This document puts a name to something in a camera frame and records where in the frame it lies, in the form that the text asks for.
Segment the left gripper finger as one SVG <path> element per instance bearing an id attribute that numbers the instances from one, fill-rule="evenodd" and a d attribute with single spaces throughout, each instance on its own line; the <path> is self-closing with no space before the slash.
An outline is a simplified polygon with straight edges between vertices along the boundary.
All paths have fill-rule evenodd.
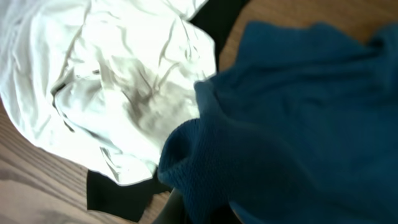
<path id="1" fill-rule="evenodd" d="M 164 208 L 152 224 L 186 224 L 183 197 L 177 189 L 173 189 Z"/>

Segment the white shirt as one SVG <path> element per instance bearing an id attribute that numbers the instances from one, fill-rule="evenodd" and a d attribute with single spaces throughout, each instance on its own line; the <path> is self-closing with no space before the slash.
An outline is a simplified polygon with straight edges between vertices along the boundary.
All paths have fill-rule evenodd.
<path id="1" fill-rule="evenodd" d="M 216 72 L 197 1 L 1 0 L 1 100 L 33 145 L 119 185 L 152 178 Z"/>

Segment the black garment under pile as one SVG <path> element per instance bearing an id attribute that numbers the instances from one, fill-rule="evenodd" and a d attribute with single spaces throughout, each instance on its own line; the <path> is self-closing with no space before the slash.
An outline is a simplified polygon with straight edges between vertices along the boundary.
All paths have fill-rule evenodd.
<path id="1" fill-rule="evenodd" d="M 240 12 L 248 0 L 209 0 L 190 19 L 190 23 L 205 31 L 215 42 L 215 62 L 220 64 L 220 54 Z M 122 187 L 109 178 L 89 171 L 86 179 L 87 209 L 115 215 L 138 222 L 153 196 L 173 191 L 160 183 L 157 176 L 141 183 Z M 186 223 L 191 223 L 186 213 Z"/>

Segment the blue t-shirt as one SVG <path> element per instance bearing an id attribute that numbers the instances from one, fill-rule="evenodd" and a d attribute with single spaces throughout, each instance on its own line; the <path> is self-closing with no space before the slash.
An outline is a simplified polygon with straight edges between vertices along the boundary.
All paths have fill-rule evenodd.
<path id="1" fill-rule="evenodd" d="M 198 82 L 161 182 L 193 223 L 397 222 L 397 25 L 362 44 L 328 24 L 250 22 L 234 65 Z"/>

